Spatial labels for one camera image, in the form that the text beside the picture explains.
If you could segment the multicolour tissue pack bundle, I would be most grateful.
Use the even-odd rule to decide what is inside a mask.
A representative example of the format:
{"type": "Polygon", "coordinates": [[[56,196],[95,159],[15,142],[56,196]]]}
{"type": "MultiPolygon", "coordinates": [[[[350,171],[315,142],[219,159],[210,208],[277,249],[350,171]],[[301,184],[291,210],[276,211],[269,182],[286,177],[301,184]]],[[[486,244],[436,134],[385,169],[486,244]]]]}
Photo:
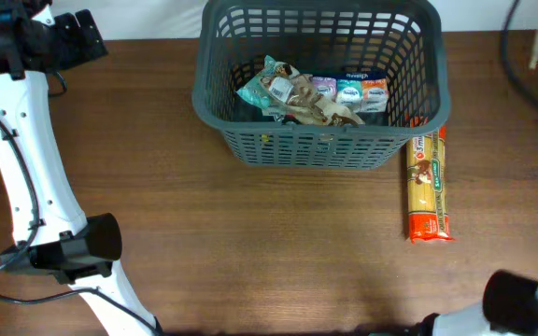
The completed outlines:
{"type": "Polygon", "coordinates": [[[311,77],[317,92],[354,113],[384,113],[389,101],[387,77],[382,71],[311,77]]]}

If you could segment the orange San Remo spaghetti packet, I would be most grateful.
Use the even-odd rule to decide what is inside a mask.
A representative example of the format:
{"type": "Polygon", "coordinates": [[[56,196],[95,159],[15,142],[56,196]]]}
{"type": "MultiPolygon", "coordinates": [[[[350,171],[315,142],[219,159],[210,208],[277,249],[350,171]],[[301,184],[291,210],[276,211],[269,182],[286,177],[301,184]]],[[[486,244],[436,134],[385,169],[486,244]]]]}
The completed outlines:
{"type": "Polygon", "coordinates": [[[406,144],[409,239],[453,241],[446,204],[446,126],[406,144]]]}

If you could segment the beige dried mushroom pouch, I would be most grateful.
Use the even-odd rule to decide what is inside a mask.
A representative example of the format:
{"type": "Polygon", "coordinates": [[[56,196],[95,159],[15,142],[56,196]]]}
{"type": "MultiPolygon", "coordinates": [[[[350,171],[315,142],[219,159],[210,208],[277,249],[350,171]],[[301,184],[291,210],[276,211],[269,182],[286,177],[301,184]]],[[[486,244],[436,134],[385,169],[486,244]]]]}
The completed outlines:
{"type": "Polygon", "coordinates": [[[316,90],[310,75],[301,74],[288,63],[276,62],[254,80],[268,99],[262,110],[275,116],[290,116],[316,126],[358,127],[364,121],[348,107],[339,105],[316,90]]]}

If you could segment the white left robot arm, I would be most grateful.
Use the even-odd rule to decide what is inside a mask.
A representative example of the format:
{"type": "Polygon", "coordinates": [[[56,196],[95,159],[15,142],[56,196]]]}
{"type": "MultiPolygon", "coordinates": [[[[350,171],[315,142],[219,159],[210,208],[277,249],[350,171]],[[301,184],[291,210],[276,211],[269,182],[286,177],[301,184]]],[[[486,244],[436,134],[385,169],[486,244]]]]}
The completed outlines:
{"type": "Polygon", "coordinates": [[[47,1],[0,1],[0,173],[13,225],[0,272],[52,276],[111,335],[159,335],[122,268],[117,219],[80,208],[50,121],[49,77],[106,54],[90,11],[56,16],[47,1]]]}

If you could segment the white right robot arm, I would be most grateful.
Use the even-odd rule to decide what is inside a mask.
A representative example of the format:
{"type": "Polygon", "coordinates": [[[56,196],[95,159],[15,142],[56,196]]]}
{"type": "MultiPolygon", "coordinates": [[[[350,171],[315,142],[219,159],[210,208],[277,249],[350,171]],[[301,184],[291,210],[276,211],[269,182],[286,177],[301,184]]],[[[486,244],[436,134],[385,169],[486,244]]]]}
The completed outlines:
{"type": "MultiPolygon", "coordinates": [[[[538,109],[538,96],[516,74],[509,61],[509,26],[520,1],[513,1],[500,35],[500,59],[513,89],[538,109]]],[[[530,69],[538,62],[538,30],[530,69]]],[[[487,282],[481,302],[450,314],[433,313],[401,335],[538,335],[538,281],[499,270],[487,282]]]]}

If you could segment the teal wet wipes packet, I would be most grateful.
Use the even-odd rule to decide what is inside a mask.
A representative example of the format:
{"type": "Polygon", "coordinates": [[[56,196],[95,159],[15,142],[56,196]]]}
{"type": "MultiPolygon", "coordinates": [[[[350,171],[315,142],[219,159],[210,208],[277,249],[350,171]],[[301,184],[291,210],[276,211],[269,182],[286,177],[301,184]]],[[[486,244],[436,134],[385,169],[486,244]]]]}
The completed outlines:
{"type": "Polygon", "coordinates": [[[265,77],[271,79],[273,75],[283,72],[284,65],[285,63],[276,61],[271,56],[266,56],[264,58],[263,69],[242,88],[238,89],[236,93],[246,103],[258,107],[265,117],[280,118],[286,114],[285,108],[263,86],[262,79],[265,77]]]}

